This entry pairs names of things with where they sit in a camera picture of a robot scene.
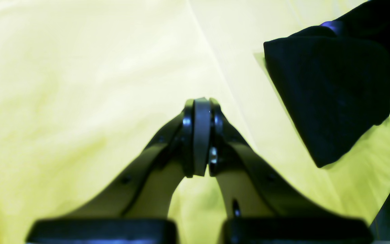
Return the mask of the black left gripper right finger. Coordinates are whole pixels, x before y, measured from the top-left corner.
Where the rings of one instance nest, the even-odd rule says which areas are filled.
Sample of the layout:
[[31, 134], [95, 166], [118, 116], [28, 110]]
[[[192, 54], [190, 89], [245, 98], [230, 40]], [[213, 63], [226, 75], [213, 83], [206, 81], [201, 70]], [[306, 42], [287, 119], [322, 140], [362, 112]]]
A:
[[210, 175], [227, 219], [221, 244], [370, 244], [366, 224], [326, 210], [299, 193], [248, 145], [210, 99]]

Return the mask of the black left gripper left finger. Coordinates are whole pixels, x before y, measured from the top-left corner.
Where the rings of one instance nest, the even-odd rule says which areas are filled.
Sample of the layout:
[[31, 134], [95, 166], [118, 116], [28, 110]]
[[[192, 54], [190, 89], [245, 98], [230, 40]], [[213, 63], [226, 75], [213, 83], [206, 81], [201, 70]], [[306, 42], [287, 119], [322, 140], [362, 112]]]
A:
[[211, 132], [210, 101], [189, 99], [104, 190], [63, 217], [37, 221], [26, 243], [178, 243], [171, 198], [182, 179], [205, 174]]

